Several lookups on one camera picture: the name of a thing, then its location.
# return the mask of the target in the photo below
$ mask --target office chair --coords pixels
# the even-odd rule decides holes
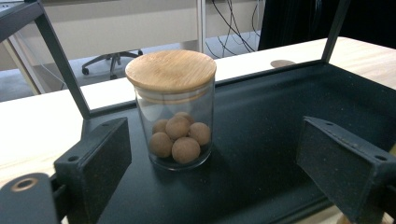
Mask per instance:
[[[90,60],[87,63],[84,63],[82,65],[82,69],[81,72],[82,74],[84,74],[85,76],[87,76],[90,73],[90,70],[87,68],[88,65],[93,64],[93,63],[97,63],[99,61],[102,60],[110,60],[111,59],[111,65],[110,65],[110,80],[116,79],[117,75],[114,75],[114,67],[116,65],[116,62],[118,65],[121,65],[121,57],[129,57],[129,58],[137,58],[140,55],[143,55],[143,51],[140,49],[137,51],[137,54],[128,52],[128,51],[123,51],[123,52],[117,52],[117,53],[111,53],[111,54],[104,54],[101,56],[98,56],[92,60]]]

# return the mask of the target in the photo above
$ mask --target ball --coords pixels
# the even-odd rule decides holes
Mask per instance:
[[[172,157],[181,164],[194,161],[199,157],[200,153],[201,148],[198,142],[190,137],[179,138],[172,146]]]
[[[167,119],[157,120],[157,122],[152,126],[152,133],[166,133],[165,127],[167,122]]]
[[[190,124],[193,124],[195,122],[194,119],[192,118],[192,116],[186,112],[177,112],[175,114],[175,116],[181,116],[181,117],[187,119],[190,122]]]
[[[173,142],[166,133],[155,133],[148,143],[148,150],[157,157],[166,158],[172,153]]]
[[[173,116],[168,120],[165,131],[173,140],[184,137],[189,133],[190,122],[181,116]]]
[[[210,141],[210,128],[201,122],[193,123],[190,126],[190,137],[195,139],[200,146],[204,146]]]

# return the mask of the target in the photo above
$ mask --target bamboo lid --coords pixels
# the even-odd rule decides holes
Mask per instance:
[[[193,91],[207,84],[216,73],[209,56],[191,50],[164,50],[142,55],[125,68],[135,87],[156,92]]]

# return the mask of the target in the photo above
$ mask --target cable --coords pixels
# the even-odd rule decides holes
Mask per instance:
[[[218,40],[219,40],[220,44],[223,46],[223,51],[224,51],[225,49],[227,49],[227,47],[225,47],[225,44],[223,44],[223,42],[221,42],[220,37],[218,37]],[[233,52],[230,51],[229,49],[227,49],[227,51],[230,52],[230,53],[233,54],[233,55],[236,55],[235,53],[233,53]]]
[[[247,49],[248,52],[251,52],[251,51],[248,49],[248,47],[249,47],[251,50],[255,51],[255,50],[248,44],[248,42],[242,37],[241,32],[240,32],[239,29],[238,29],[238,25],[236,24],[235,16],[233,15],[233,2],[232,2],[232,0],[227,0],[227,3],[228,3],[228,8],[230,9],[230,12],[231,12],[231,17],[233,18],[233,23],[235,24],[235,29],[236,29],[236,31],[238,32],[237,35],[241,38],[242,44],[245,46],[245,48]]]
[[[240,33],[237,32],[237,31],[235,31],[235,29],[230,25],[230,23],[228,23],[228,22],[225,20],[224,16],[221,14],[221,12],[219,11],[218,7],[216,6],[215,0],[212,0],[212,4],[213,4],[213,6],[215,7],[216,11],[220,14],[220,16],[222,17],[222,19],[224,20],[224,22],[230,27],[230,29],[231,29],[236,35],[239,36],[239,38],[241,38],[241,40],[242,40],[242,42],[244,43],[244,45],[245,45],[247,48],[249,47],[251,50],[255,51],[255,50],[246,42],[246,40],[240,35]]]
[[[216,55],[215,53],[213,53],[212,49],[210,49],[210,47],[209,47],[209,45],[207,44],[207,42],[205,42],[205,43],[206,43],[207,49],[209,49],[210,53],[212,53],[213,56],[215,56],[217,59],[219,59],[220,57],[219,57],[218,55]]]
[[[255,33],[258,37],[260,37],[260,35],[257,34],[257,31],[256,31],[256,28],[254,27],[253,21],[254,21],[254,14],[256,13],[257,7],[258,7],[258,5],[259,5],[259,1],[260,1],[260,0],[257,1],[256,6],[254,7],[253,15],[251,15],[251,27],[253,28],[254,33]]]
[[[231,25],[233,25],[233,15],[231,15],[230,14],[230,24]],[[230,37],[230,33],[231,33],[231,27],[228,27],[228,33],[227,33],[227,37],[225,38],[225,43],[224,43],[224,45],[221,43],[221,41],[220,41],[220,43],[221,43],[221,45],[223,45],[223,52],[222,52],[222,57],[224,58],[224,56],[225,56],[225,46],[227,45],[227,42],[228,42],[228,38]]]

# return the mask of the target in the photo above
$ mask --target glass jar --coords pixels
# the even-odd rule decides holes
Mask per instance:
[[[168,170],[202,164],[212,145],[213,59],[165,50],[132,60],[125,72],[134,85],[150,160]]]

